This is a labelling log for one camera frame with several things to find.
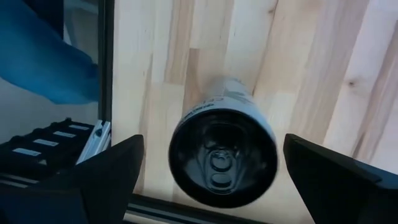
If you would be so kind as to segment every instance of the can lid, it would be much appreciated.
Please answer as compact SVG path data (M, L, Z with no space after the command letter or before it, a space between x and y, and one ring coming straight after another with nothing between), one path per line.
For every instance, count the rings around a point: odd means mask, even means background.
M195 200L213 207L240 207L259 198L274 180L276 145L250 116L209 110L177 128L169 165L176 183Z

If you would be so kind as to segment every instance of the can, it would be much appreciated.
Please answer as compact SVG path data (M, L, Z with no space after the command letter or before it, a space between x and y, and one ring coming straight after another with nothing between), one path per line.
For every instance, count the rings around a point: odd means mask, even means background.
M236 78L218 77L205 100L178 123L169 166L178 186L212 207L236 208L259 198L277 172L275 136Z

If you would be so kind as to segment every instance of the metal frame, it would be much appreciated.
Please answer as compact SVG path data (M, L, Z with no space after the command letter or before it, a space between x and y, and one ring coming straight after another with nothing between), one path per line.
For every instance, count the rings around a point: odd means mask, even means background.
M160 222L178 224L262 223L136 194L131 195L126 213Z
M98 119L109 122L112 120L113 18L114 0L99 0L98 70L100 100L98 102Z
M91 132L76 165L106 150L111 142L111 123L98 120Z

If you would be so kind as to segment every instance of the wood grain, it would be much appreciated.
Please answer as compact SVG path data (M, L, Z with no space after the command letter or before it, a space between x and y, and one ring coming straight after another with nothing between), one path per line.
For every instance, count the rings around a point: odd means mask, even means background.
M262 222L313 223L286 169L286 133L398 173L398 11L384 1L116 1L112 137L145 136L134 192ZM167 160L178 120L220 75L253 92L279 151L270 189L228 210L186 195Z

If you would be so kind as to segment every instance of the blue cloth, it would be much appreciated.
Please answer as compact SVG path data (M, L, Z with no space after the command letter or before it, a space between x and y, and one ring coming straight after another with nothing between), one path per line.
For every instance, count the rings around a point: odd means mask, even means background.
M98 76L91 58L22 0L0 0L1 78L57 104L83 104L98 101Z

